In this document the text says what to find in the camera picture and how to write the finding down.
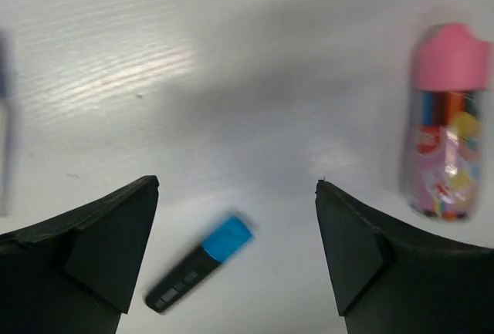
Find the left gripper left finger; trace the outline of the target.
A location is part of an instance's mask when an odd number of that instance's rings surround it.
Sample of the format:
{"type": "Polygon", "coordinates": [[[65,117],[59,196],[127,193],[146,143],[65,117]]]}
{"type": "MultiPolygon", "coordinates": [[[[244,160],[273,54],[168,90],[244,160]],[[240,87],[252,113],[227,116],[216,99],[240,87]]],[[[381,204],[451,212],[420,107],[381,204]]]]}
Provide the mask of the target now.
{"type": "Polygon", "coordinates": [[[134,295],[158,187],[156,176],[144,176],[2,234],[1,331],[115,333],[134,295]]]}

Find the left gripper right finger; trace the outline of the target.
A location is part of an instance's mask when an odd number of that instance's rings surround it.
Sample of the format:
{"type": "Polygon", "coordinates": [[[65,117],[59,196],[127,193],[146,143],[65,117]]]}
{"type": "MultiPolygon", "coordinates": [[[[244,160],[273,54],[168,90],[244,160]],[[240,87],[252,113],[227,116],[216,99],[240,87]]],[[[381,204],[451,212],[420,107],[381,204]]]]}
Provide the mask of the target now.
{"type": "Polygon", "coordinates": [[[493,251],[443,238],[316,186],[337,311],[349,333],[491,333],[493,251]]]}

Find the blue cap highlighter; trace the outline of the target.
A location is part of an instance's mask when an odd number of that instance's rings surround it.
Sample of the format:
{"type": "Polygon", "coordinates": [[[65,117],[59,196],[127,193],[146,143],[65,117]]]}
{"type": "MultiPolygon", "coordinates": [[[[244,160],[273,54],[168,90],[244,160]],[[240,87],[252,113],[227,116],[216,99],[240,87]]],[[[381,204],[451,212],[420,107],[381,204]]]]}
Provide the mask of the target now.
{"type": "Polygon", "coordinates": [[[147,290],[145,305],[163,315],[248,245],[254,229],[252,219],[238,209],[221,214],[147,290]]]}

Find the pink cap marker tube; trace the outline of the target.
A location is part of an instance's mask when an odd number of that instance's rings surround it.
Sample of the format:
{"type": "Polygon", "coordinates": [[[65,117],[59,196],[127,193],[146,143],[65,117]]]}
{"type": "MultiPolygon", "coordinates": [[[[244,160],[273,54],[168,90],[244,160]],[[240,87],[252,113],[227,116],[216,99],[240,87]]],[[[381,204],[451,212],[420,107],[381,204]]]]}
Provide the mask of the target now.
{"type": "Polygon", "coordinates": [[[461,22],[432,26],[414,48],[404,192],[425,217],[459,221],[475,211],[491,61],[491,43],[461,22]]]}

